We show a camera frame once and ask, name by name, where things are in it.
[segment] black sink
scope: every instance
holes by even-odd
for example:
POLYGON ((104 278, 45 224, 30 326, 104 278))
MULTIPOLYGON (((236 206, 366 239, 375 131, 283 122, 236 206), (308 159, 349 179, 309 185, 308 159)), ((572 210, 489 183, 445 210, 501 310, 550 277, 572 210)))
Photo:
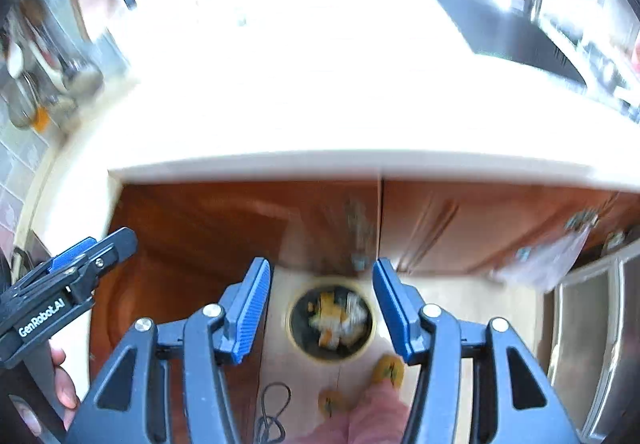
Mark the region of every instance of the black sink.
POLYGON ((473 52, 543 69, 586 86, 556 44, 518 10, 502 10, 493 0, 437 1, 473 52))

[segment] utensil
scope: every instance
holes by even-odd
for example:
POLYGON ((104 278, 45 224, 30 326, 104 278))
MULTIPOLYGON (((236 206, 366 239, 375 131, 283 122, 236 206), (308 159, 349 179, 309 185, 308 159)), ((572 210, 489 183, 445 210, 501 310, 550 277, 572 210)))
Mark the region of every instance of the utensil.
POLYGON ((36 111, 36 117, 33 120, 33 124, 31 125, 31 127, 39 134, 43 134, 46 131, 50 122, 51 122, 51 118, 49 116, 47 109, 41 104, 39 104, 38 109, 36 111))
POLYGON ((9 80, 2 88, 2 96, 12 124, 16 128, 29 128, 38 112, 38 84, 33 75, 24 72, 19 78, 9 80))
POLYGON ((33 41, 31 49, 57 90, 76 100, 93 97, 104 82, 100 69, 83 58, 65 56, 44 25, 47 11, 41 0, 21 0, 20 11, 33 41))
POLYGON ((9 38, 9 49, 6 55, 6 69, 9 75, 17 79, 21 76, 24 69, 24 56, 22 55, 22 49, 14 41, 13 38, 9 38))
POLYGON ((49 94, 40 99, 40 104, 50 116, 68 115, 78 108, 78 103, 72 97, 61 94, 49 94))

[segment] finger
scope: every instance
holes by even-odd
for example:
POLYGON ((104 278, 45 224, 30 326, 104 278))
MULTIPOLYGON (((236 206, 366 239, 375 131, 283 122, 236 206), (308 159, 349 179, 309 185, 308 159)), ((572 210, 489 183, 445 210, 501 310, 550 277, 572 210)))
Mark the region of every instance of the finger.
POLYGON ((65 362, 65 351, 59 346, 55 345, 52 341, 49 341, 49 347, 51 348, 51 359, 53 360, 53 365, 60 366, 60 364, 65 362))
POLYGON ((36 414, 33 413, 33 411, 31 411, 28 406, 24 405, 21 402, 14 402, 14 406, 31 433, 33 433, 36 437, 39 437, 42 433, 42 426, 40 426, 40 422, 38 421, 36 414))
POLYGON ((74 382, 69 374, 62 368, 56 367, 55 370, 56 395, 58 400, 65 408, 72 410, 78 405, 78 396, 74 382))
POLYGON ((65 415, 62 418, 62 422, 65 424, 65 429, 68 430, 69 426, 71 426, 71 423, 74 420, 74 417, 76 416, 76 411, 78 410, 78 408, 76 408, 75 410, 65 410, 65 415))

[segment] wall tile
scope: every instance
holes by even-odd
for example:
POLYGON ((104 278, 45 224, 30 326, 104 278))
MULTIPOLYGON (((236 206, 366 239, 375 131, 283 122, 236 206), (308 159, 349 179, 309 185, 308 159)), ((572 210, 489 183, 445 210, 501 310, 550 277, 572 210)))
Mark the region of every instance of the wall tile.
POLYGON ((14 234, 3 226, 0 226, 0 250, 4 252, 7 260, 11 263, 11 254, 14 251, 14 234))
POLYGON ((50 120, 45 131, 38 135, 48 146, 59 143, 63 137, 62 130, 60 130, 59 126, 53 122, 53 120, 50 120))
POLYGON ((0 184, 4 184, 16 163, 15 157, 0 143, 0 184))
POLYGON ((30 136, 27 142, 24 143, 21 150, 17 153, 29 168, 35 170, 40 165, 40 161, 42 161, 47 151, 47 144, 38 137, 33 130, 31 130, 29 134, 30 136))
POLYGON ((11 123, 7 124, 0 135, 2 144, 14 153, 20 153, 30 137, 30 130, 20 130, 11 123))
POLYGON ((7 108, 6 101, 0 99, 0 130, 9 123, 9 109, 7 108))
POLYGON ((6 189, 3 189, 2 195, 0 195, 0 225, 15 231, 21 211, 22 201, 6 189))
MULTIPOLYGON (((0 167, 2 167, 2 155, 0 155, 0 167)), ((9 178, 6 180, 6 188, 18 197, 20 200, 24 200, 29 191, 29 186, 33 181, 35 173, 26 167, 19 160, 14 160, 14 166, 12 167, 9 178)))

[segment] white countertop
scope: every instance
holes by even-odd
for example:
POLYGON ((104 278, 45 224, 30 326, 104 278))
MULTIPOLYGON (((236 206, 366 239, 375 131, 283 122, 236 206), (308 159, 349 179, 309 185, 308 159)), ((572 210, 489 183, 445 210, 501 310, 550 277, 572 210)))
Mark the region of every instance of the white countertop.
MULTIPOLYGON (((172 37, 124 24, 138 75, 107 86, 52 165, 32 223, 50 252, 102 238, 122 182, 393 175, 640 190, 640 126, 441 41, 426 21, 380 28, 406 0, 343 1, 350 14, 291 0, 286 16, 249 9, 226 31, 183 20, 172 37)), ((81 396, 88 323, 56 335, 81 396)))

